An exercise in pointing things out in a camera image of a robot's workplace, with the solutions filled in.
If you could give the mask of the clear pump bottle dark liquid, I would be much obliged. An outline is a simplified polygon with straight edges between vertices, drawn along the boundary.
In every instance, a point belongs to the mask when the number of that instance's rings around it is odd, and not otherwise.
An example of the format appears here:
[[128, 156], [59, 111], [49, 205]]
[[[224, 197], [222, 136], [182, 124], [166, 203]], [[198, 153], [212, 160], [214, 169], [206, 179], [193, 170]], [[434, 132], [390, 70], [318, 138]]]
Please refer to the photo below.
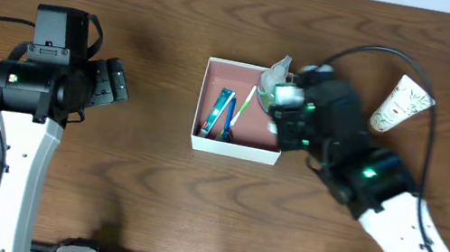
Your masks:
[[289, 74], [292, 58], [285, 56], [281, 61], [273, 64], [268, 70], [261, 73], [260, 82], [257, 87], [258, 102], [265, 113], [274, 99], [276, 85], [285, 83]]

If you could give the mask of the blue disposable razor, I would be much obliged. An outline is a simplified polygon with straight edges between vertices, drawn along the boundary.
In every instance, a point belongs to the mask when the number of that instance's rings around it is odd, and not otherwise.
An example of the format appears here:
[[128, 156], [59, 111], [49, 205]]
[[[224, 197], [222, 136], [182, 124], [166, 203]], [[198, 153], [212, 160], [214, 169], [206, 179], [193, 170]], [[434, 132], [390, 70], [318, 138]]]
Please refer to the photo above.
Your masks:
[[228, 141], [230, 140], [230, 124], [231, 124], [231, 119], [233, 118], [233, 113], [234, 113], [234, 108], [236, 107], [236, 102], [237, 100], [235, 98], [232, 98], [230, 101], [230, 107], [229, 110], [227, 112], [227, 117], [224, 123], [224, 128], [222, 129], [222, 132], [219, 136], [219, 140], [222, 141], [223, 143], [228, 143]]

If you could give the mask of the green white toothpaste tube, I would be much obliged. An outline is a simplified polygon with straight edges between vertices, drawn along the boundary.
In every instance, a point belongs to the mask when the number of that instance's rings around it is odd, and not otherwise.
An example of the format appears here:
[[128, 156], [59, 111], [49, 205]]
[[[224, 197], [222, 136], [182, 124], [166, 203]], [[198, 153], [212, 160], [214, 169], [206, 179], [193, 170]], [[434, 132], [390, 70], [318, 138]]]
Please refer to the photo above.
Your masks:
[[214, 106], [204, 121], [200, 132], [198, 132], [198, 136], [205, 138], [211, 132], [211, 129], [214, 127], [215, 123], [218, 121], [222, 112], [226, 108], [226, 106], [231, 102], [231, 100], [235, 97], [235, 93], [227, 88], [222, 89], [218, 99], [215, 101]]

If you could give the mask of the green white toothbrush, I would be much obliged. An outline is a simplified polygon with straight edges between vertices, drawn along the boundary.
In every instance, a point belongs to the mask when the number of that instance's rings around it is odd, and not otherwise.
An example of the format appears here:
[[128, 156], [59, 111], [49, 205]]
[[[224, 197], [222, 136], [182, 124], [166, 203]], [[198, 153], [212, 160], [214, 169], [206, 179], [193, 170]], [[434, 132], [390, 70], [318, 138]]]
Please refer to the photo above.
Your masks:
[[229, 123], [228, 128], [227, 128], [226, 130], [225, 130], [225, 129], [222, 130], [222, 131], [220, 132], [220, 135], [219, 135], [218, 137], [220, 137], [220, 138], [222, 139], [225, 135], [228, 136], [228, 135], [230, 134], [230, 129], [231, 129], [234, 125], [236, 125], [236, 122], [238, 121], [240, 115], [241, 115], [242, 112], [245, 110], [245, 108], [247, 108], [249, 102], [250, 102], [251, 99], [254, 97], [254, 94], [256, 93], [256, 90], [257, 90], [257, 86], [254, 85], [254, 86], [252, 87], [251, 91], [249, 92], [248, 97], [245, 99], [245, 102], [241, 105], [241, 107], [239, 108], [239, 110], [235, 113], [235, 116], [232, 117], [232, 118], [230, 119], [230, 123]]

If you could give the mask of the white patterned squeeze tube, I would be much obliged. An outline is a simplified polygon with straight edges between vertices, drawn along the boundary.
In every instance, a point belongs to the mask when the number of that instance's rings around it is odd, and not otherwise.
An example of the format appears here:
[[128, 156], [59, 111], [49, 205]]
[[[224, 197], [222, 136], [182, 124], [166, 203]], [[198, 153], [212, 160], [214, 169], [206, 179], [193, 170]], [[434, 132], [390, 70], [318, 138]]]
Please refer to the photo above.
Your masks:
[[386, 100], [371, 114], [369, 126], [373, 132], [385, 133], [434, 104], [435, 100], [426, 91], [408, 75], [403, 75]]

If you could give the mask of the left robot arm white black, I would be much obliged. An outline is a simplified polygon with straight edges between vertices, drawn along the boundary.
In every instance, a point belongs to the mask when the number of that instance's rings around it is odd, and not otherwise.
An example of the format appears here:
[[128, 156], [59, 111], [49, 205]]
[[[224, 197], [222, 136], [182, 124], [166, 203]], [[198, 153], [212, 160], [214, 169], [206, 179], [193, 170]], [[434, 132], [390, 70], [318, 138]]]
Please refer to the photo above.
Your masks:
[[38, 6], [34, 37], [0, 61], [0, 252], [31, 252], [49, 164], [71, 114], [128, 98], [122, 60], [96, 59], [94, 14]]

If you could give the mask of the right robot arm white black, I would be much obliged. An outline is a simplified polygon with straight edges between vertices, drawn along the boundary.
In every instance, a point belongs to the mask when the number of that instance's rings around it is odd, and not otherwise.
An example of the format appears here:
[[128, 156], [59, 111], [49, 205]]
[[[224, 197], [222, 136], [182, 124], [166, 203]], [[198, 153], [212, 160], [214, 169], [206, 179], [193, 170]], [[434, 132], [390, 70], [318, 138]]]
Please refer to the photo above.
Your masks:
[[316, 175], [383, 252], [449, 252], [407, 166], [372, 143], [351, 84], [287, 82], [273, 96], [269, 113], [280, 149], [315, 158]]

